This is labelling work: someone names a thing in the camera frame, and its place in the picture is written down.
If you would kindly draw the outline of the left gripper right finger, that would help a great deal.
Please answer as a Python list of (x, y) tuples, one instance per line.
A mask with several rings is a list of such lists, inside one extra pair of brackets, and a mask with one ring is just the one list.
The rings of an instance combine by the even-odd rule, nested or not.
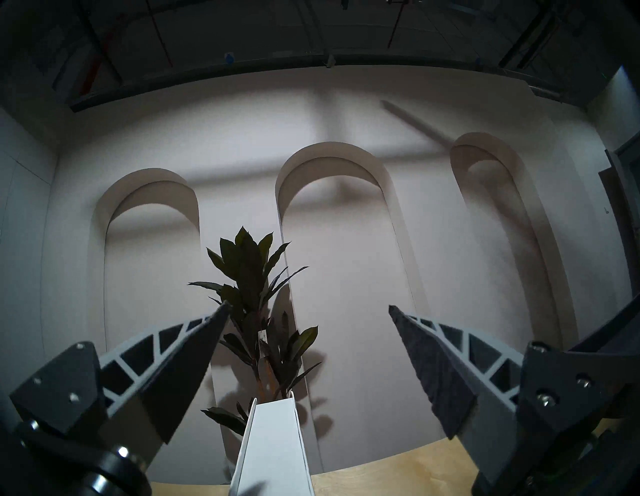
[(471, 494), (538, 494), (599, 444), (606, 395), (564, 353), (531, 342), (524, 355), (390, 305), (433, 415), (478, 474)]

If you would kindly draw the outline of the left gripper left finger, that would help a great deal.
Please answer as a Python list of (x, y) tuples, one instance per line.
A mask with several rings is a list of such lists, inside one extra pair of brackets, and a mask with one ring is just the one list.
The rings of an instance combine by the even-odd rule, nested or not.
[(94, 343), (74, 343), (9, 398), (46, 435), (94, 451), (125, 447), (150, 465), (196, 396), (230, 309), (223, 303), (211, 315), (143, 332), (101, 357)]

